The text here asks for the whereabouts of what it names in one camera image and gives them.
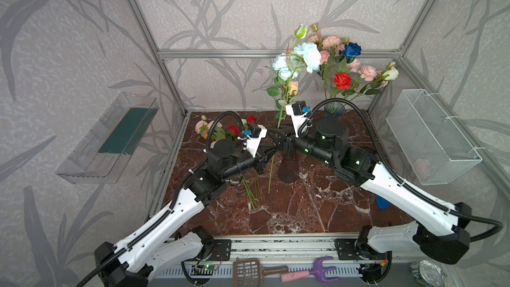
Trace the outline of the dark red glass vase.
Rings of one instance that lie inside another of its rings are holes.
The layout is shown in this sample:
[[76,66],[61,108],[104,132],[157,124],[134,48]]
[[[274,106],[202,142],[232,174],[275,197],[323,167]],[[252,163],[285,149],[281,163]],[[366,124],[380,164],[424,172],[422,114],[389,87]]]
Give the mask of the dark red glass vase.
[[278,178],[284,183],[295,183],[299,178],[299,159],[297,154],[284,154],[278,168]]

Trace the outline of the purple glass vase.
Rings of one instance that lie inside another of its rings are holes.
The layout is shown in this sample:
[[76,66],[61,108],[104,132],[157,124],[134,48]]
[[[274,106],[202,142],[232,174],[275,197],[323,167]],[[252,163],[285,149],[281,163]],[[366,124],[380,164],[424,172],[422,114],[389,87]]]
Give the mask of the purple glass vase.
[[325,115],[330,118],[340,118],[345,114],[345,106],[342,102],[334,101],[324,105]]

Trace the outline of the cream peach rose stem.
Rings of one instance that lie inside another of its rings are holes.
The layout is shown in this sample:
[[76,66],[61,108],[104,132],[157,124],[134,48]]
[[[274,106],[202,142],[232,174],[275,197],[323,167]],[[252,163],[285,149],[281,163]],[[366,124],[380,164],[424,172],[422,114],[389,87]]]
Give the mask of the cream peach rose stem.
[[294,99],[299,94],[299,82],[298,81],[290,81],[287,86],[287,94],[286,94],[286,102],[288,104],[292,103]]

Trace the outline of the large red rose stem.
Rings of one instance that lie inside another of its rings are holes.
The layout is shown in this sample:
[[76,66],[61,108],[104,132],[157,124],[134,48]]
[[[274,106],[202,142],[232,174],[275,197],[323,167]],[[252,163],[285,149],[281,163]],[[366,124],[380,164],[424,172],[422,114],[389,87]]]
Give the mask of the large red rose stem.
[[334,75],[333,86],[330,90],[332,98],[337,98],[338,94],[341,96],[348,96],[351,89],[352,78],[348,73],[337,73]]

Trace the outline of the pale blue white flower stem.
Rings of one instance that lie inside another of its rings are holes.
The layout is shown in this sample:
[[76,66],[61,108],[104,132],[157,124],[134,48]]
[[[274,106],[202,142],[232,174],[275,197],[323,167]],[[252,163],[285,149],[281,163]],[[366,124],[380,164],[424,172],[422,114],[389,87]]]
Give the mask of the pale blue white flower stem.
[[276,128],[279,129],[282,128],[283,121],[288,116],[285,110],[285,106],[288,105],[286,102],[288,83],[298,81],[301,74],[312,73],[320,67],[321,55],[317,45],[305,42],[299,45],[296,43],[303,41],[308,33],[309,27],[301,24],[294,32],[293,43],[287,46],[284,53],[275,57],[271,66],[271,70],[274,72],[274,83],[266,91],[269,96],[275,99],[278,109]]

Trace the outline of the white rose stem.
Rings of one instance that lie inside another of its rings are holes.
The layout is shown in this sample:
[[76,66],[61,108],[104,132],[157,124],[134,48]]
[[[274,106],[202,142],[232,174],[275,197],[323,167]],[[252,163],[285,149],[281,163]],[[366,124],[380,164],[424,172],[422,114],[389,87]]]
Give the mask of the white rose stem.
[[360,90],[361,94],[364,95],[378,95],[382,93],[382,89],[390,82],[395,81],[398,78],[398,70],[394,67],[390,67],[381,73],[376,72],[376,76],[372,81],[368,81],[364,87]]

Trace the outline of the blue rose stem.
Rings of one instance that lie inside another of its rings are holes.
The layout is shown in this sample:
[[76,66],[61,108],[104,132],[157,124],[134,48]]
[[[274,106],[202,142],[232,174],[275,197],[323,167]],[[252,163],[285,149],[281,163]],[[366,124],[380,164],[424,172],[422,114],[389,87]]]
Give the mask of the blue rose stem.
[[354,42],[344,43],[343,50],[341,51],[341,72],[348,73],[352,78],[351,89],[348,96],[343,96],[345,99],[353,98],[357,94],[361,82],[361,62],[358,59],[362,51],[360,45]]

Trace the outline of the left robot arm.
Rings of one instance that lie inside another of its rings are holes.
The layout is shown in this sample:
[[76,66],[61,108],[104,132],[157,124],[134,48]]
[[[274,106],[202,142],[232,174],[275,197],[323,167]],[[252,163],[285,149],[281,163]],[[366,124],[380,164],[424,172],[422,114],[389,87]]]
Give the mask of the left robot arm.
[[104,286],[147,286],[159,269],[198,256],[212,241],[210,235],[191,233],[174,243],[166,241],[184,223],[204,210],[227,188],[227,180],[254,169],[263,174],[277,152],[276,146],[263,145],[268,129],[261,124],[243,123],[234,111],[221,113],[212,123],[232,116],[240,126],[235,140],[211,143],[206,139],[205,159],[178,185],[173,199],[139,229],[116,244],[105,242],[95,251],[96,268],[79,283],[85,286],[99,277]]

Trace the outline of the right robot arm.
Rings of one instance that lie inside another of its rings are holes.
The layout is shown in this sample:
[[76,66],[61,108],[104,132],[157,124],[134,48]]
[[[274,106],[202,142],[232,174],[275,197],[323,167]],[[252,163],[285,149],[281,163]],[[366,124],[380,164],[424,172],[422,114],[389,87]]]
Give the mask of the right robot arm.
[[349,145],[349,129],[324,117],[309,137],[315,108],[305,102],[290,105],[289,130],[268,130],[277,149],[288,154],[299,151],[332,168],[333,174],[352,186],[382,197],[410,215],[410,223],[376,227],[365,226],[356,240],[356,251],[365,258],[397,251],[421,251],[433,260],[456,264],[470,244],[498,234],[502,222],[474,216],[465,203],[452,204],[430,195],[399,176],[383,156],[380,146],[374,150]]

